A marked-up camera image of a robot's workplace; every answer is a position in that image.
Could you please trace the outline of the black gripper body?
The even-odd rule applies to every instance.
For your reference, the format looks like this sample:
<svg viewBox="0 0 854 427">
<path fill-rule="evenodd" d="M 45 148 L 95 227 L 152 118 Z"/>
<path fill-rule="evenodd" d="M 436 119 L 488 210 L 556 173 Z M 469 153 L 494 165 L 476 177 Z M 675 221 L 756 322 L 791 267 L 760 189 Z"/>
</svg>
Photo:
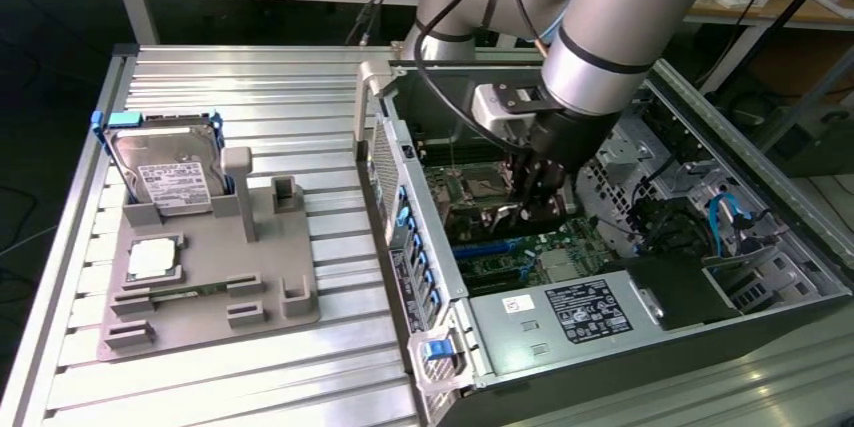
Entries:
<svg viewBox="0 0 854 427">
<path fill-rule="evenodd" d="M 588 116 L 570 109 L 538 113 L 528 130 L 530 146 L 567 173 L 576 173 L 594 157 L 619 117 L 619 112 Z"/>
</svg>

